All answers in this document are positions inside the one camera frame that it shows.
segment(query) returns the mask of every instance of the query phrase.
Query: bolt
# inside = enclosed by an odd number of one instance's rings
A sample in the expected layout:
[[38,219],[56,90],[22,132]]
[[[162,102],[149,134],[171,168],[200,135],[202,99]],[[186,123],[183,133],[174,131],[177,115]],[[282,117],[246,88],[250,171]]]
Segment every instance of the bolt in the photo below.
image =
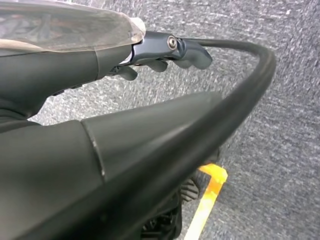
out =
[[171,49],[171,50],[176,50],[178,42],[177,41],[177,38],[174,37],[174,36],[169,36],[168,38],[168,46]]

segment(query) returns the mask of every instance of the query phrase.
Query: curved hose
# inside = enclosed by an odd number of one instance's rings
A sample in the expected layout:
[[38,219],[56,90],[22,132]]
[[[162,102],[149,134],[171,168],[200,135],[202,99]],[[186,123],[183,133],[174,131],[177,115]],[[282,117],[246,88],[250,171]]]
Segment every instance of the curved hose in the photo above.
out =
[[101,212],[105,213],[105,227],[91,227],[91,231],[98,231],[94,235],[100,238],[96,239],[127,239],[153,217],[185,179],[235,131],[265,93],[276,66],[273,52],[254,43],[188,40],[204,47],[245,51],[259,56],[260,61],[248,78],[195,124],[122,176],[19,239],[71,239],[75,229],[86,228],[99,219]]

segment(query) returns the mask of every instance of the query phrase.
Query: floor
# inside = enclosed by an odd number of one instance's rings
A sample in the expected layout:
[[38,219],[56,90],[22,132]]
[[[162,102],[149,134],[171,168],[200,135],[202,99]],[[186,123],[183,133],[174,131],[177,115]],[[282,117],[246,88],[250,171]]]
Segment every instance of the floor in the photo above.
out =
[[[223,147],[229,173],[202,239],[318,239],[320,236],[319,0],[75,0],[143,19],[182,37],[248,40],[272,48],[276,75]],[[142,69],[134,82],[103,79],[48,100],[33,120],[55,124],[199,91],[224,96],[256,59],[210,50],[209,70]],[[184,229],[196,203],[183,207]]]

